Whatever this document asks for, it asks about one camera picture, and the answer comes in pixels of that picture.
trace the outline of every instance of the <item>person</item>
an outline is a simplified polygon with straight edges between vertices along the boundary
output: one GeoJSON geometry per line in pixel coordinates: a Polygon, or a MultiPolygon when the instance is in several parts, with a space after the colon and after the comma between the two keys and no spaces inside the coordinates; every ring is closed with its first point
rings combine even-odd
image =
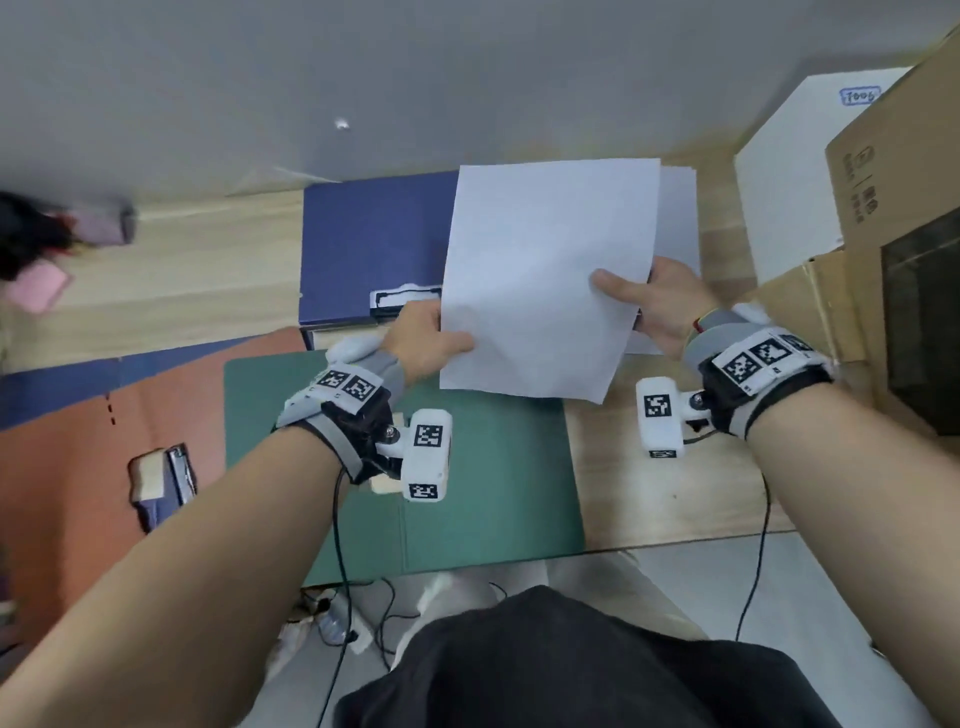
{"type": "MultiPolygon", "coordinates": [[[[597,271],[591,284],[638,304],[639,330],[674,358],[723,310],[664,258],[647,283],[597,271]]],[[[436,302],[411,303],[383,340],[406,383],[471,349],[439,324],[436,302]]],[[[747,436],[868,632],[934,716],[960,724],[958,461],[824,382],[767,406],[747,436]]],[[[304,427],[267,437],[64,615],[0,689],[0,726],[235,724],[330,527],[340,470],[304,427]]],[[[775,650],[661,635],[542,587],[426,625],[335,722],[836,725],[775,650]]]]}

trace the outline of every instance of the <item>stack of paper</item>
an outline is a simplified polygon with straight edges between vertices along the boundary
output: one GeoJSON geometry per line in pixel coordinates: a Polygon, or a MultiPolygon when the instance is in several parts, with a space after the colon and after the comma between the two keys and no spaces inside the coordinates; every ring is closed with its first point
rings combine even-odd
{"type": "Polygon", "coordinates": [[[699,262],[695,184],[658,159],[461,167],[442,322],[476,348],[444,367],[441,388],[603,401],[637,306],[589,274],[647,280],[655,241],[699,262]]]}

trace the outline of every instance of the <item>wrist-mounted device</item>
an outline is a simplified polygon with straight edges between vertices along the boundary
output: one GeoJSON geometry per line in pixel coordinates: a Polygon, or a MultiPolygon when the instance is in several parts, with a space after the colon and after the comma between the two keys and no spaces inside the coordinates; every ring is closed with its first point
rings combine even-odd
{"type": "Polygon", "coordinates": [[[756,418],[773,404],[820,382],[832,381],[829,360],[799,336],[773,325],[758,306],[716,309],[695,323],[684,362],[700,372],[701,391],[680,392],[666,376],[636,384],[640,439],[651,457],[684,454],[682,423],[712,423],[746,439],[756,418]]]}
{"type": "Polygon", "coordinates": [[[327,368],[286,401],[275,429],[302,427],[319,437],[354,485],[384,473],[403,483],[408,500],[442,500],[453,418],[442,409],[422,409],[409,427],[395,424],[404,374],[381,343],[380,335],[361,334],[327,350],[327,368]]]}

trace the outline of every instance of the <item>black shirt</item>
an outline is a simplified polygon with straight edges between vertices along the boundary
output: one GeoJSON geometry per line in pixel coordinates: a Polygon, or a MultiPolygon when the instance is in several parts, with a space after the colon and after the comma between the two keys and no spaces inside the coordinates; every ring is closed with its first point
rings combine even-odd
{"type": "Polygon", "coordinates": [[[345,696],[337,726],[830,726],[782,652],[686,642],[547,587],[426,625],[397,668],[345,696]]]}

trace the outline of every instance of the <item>person's left hand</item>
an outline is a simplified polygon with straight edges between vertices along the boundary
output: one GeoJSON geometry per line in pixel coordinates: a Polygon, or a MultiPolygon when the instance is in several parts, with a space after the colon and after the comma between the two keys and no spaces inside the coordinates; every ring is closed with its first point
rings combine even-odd
{"type": "Polygon", "coordinates": [[[407,386],[435,374],[450,357],[473,349],[465,331],[440,331],[440,301],[411,301],[400,310],[380,349],[403,367],[407,386]]]}

